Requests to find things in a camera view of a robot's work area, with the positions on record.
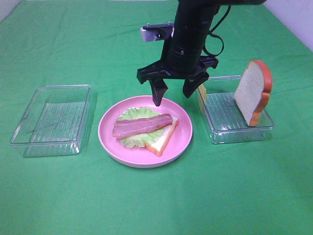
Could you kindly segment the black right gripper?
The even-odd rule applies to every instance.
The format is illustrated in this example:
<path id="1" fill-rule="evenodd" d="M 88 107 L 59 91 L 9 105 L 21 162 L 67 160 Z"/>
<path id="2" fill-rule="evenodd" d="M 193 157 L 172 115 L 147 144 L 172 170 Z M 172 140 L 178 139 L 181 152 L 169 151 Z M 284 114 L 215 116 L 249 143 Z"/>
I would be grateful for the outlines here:
<path id="1" fill-rule="evenodd" d="M 216 68 L 218 59 L 210 56 L 201 56 L 200 50 L 185 50 L 174 45 L 172 39 L 164 41 L 161 58 L 137 70 L 137 79 L 140 84 L 150 82 L 153 102 L 158 107 L 168 87 L 163 79 L 185 79 L 183 94 L 189 98 L 193 92 L 209 79 L 206 70 Z"/>

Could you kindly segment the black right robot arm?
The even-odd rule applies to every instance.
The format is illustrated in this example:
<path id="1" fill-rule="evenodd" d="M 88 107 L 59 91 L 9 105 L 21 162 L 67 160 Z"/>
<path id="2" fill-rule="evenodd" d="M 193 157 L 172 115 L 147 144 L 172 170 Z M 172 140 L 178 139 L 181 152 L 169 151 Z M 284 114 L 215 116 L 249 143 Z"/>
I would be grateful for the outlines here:
<path id="1" fill-rule="evenodd" d="M 196 88 L 207 81 L 208 68 L 216 68 L 216 55 L 201 52 L 214 16 L 222 5 L 260 5 L 262 0 L 180 0 L 173 23 L 147 24 L 140 31 L 145 42 L 163 40 L 161 58 L 138 69 L 140 84 L 149 81 L 153 102 L 161 104 L 168 89 L 165 79 L 184 80 L 183 94 L 189 98 Z"/>

